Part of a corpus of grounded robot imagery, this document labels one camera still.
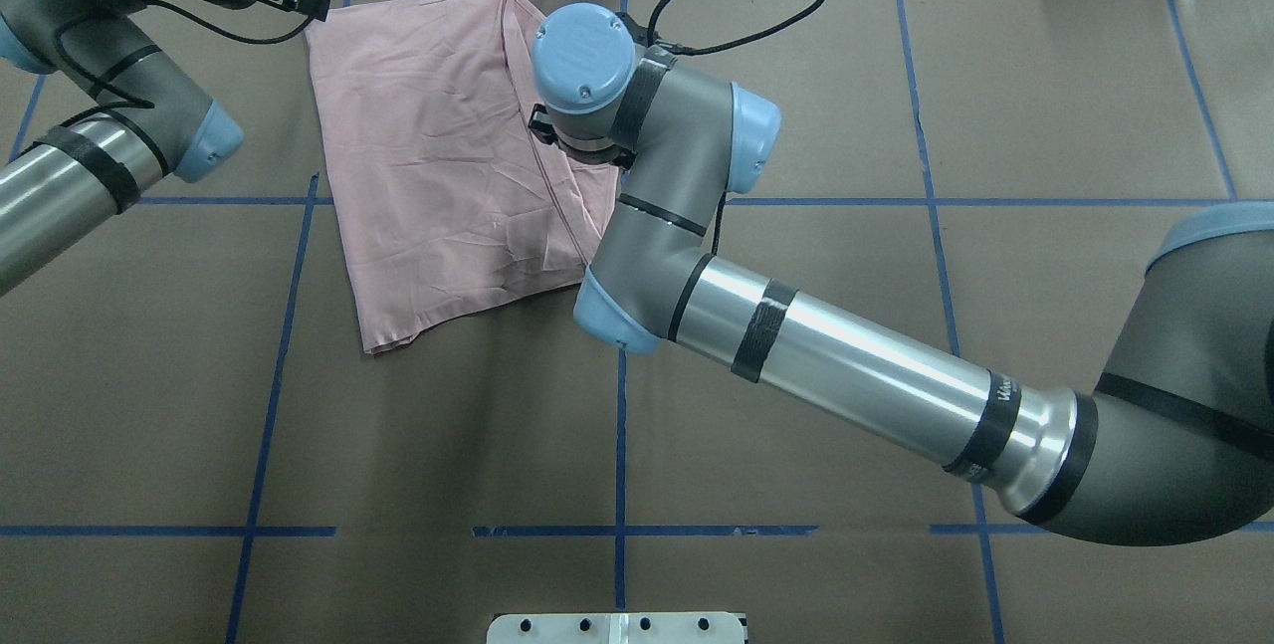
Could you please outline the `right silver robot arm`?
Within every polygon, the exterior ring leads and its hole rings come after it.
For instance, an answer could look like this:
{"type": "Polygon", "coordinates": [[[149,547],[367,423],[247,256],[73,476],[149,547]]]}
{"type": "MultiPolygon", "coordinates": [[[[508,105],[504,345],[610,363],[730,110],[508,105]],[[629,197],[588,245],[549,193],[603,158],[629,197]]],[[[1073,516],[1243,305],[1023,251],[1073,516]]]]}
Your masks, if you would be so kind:
{"type": "Polygon", "coordinates": [[[641,46],[613,10],[533,33],[541,142],[627,171],[573,309],[634,355],[682,346],[982,485],[1012,516],[1121,547],[1228,536],[1271,511],[1271,203],[1175,223],[1089,392],[1029,386],[715,254],[778,105],[641,46]]]}

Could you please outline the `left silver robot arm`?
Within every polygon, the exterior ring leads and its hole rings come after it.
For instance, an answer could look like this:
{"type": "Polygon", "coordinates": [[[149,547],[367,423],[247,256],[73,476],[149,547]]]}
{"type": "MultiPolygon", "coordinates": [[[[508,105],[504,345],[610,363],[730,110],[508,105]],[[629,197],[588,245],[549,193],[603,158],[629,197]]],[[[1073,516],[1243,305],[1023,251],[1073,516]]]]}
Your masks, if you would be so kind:
{"type": "MultiPolygon", "coordinates": [[[[330,0],[199,0],[268,5],[324,20],[330,0]]],[[[141,194],[194,184],[229,159],[243,130],[135,23],[155,0],[3,0],[3,59],[61,73],[90,108],[34,136],[3,168],[1,289],[10,292],[141,194]]]]}

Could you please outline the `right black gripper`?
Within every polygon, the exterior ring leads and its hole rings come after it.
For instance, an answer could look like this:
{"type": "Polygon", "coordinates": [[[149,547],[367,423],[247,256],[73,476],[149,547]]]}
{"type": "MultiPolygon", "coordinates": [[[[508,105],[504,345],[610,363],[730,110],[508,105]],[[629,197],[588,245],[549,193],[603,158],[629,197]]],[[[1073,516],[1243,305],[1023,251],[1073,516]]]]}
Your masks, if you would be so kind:
{"type": "Polygon", "coordinates": [[[609,135],[578,135],[564,130],[555,121],[555,110],[547,105],[533,105],[527,131],[541,144],[555,145],[564,156],[583,166],[615,166],[619,171],[629,171],[636,154],[624,148],[609,135]]]}

